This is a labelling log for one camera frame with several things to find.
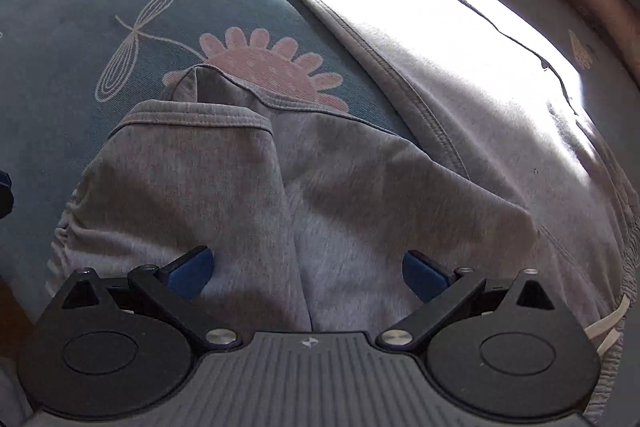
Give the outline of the teal floral bed sheet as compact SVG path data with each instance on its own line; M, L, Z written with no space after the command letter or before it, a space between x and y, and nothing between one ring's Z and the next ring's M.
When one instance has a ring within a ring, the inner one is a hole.
M342 77L356 116L408 128L300 0L1 0L1 168L16 205L1 223L1 277L27 308L46 297L52 230L107 133L160 80L198 61L198 38L236 26L292 38Z

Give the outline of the grey sweatpants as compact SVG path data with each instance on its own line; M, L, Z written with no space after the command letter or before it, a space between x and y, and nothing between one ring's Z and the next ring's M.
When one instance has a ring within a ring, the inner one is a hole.
M497 0L299 0L366 72L358 107L322 57L268 31L204 32L202 58L122 118L55 228L48 293L212 246L207 310L244 334L376 332L418 304L419 249L490 277L539 270L604 348L600 421L637 300L639 195L577 72Z

